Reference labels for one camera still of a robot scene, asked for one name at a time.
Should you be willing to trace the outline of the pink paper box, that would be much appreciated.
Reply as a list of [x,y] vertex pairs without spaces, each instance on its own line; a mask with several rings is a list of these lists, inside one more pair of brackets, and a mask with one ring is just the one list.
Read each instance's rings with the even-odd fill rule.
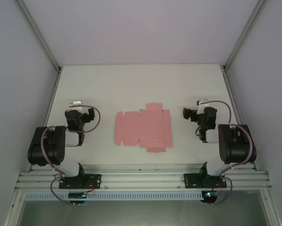
[[161,103],[146,104],[145,109],[118,112],[115,120],[116,145],[136,146],[147,152],[162,153],[173,147],[170,110]]

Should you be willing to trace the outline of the aluminium side rail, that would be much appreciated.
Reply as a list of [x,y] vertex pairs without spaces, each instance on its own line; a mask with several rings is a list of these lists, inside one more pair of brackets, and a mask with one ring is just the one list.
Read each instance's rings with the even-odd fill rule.
[[246,141],[249,141],[249,137],[250,137],[250,133],[249,131],[246,131],[246,133],[244,132],[245,129],[242,129],[242,125],[240,125],[238,127],[238,123],[243,123],[242,121],[242,117],[239,111],[239,106],[235,97],[235,92],[233,90],[232,84],[230,82],[229,76],[225,71],[224,66],[221,66],[221,71],[224,77],[224,82],[228,91],[228,95],[229,95],[229,99],[231,102],[231,106],[232,106],[232,123],[234,124],[234,126],[240,131],[241,137],[245,138]]
[[49,165],[52,171],[60,173],[58,166],[65,156],[65,126],[47,126],[54,98],[57,92],[62,68],[58,72],[53,91],[50,95],[49,104],[45,110],[45,118],[41,127],[35,129],[31,140],[27,158],[31,165]]

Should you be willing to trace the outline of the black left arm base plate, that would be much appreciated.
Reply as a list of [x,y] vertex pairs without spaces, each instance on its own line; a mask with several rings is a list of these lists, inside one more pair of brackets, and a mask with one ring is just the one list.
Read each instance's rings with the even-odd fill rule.
[[59,189],[100,189],[101,174],[85,174],[83,177],[65,177],[59,182]]

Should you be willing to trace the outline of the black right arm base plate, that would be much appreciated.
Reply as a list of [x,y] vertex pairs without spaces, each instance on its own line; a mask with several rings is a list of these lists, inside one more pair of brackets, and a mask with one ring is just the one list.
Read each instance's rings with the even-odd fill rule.
[[226,188],[227,183],[218,176],[205,175],[199,173],[186,173],[183,175],[185,188]]

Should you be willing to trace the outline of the aluminium front rail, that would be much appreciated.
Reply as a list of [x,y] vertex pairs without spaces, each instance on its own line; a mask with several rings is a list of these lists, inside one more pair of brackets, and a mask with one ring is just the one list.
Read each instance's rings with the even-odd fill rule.
[[[101,174],[101,190],[184,190],[185,173],[198,173],[199,164],[170,165],[84,165],[86,173]],[[246,164],[231,169],[226,176],[232,180],[235,190],[260,190],[272,187],[267,171],[257,171]],[[16,189],[48,190],[54,172],[50,167],[33,166],[29,172],[21,172]]]

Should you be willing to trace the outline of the aluminium corner post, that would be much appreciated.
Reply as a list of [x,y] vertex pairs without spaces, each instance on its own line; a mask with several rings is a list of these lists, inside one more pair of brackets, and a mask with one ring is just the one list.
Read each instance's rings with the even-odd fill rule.
[[26,21],[26,23],[29,26],[30,30],[34,34],[38,44],[40,45],[40,47],[44,51],[44,53],[47,56],[47,58],[49,59],[50,63],[52,64],[54,69],[57,72],[59,72],[60,71],[60,66],[58,65],[55,57],[53,56],[53,54],[52,54],[48,44],[46,43],[46,41],[45,41],[45,39],[44,39],[40,29],[38,28],[35,20],[33,19],[32,15],[29,12],[29,10],[28,10],[27,6],[25,5],[24,1],[23,0],[13,0],[13,2],[15,3],[17,9],[21,13],[21,15],[24,18],[24,20]]
[[253,27],[255,26],[257,20],[259,19],[267,2],[268,0],[257,0],[249,18],[247,19],[246,24],[244,25],[232,51],[230,52],[230,55],[228,56],[224,64],[224,71],[226,73],[230,70],[231,66],[233,65],[236,57],[238,56],[245,41],[247,40],[248,36],[250,35]]

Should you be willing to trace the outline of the aluminium frame leg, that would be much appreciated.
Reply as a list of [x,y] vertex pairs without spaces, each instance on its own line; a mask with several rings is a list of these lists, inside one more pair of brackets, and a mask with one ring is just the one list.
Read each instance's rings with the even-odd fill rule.
[[3,226],[17,226],[20,213],[25,201],[25,192],[21,190],[15,190],[13,192]]
[[272,189],[262,189],[260,190],[260,195],[269,225],[282,226],[282,219],[280,217]]

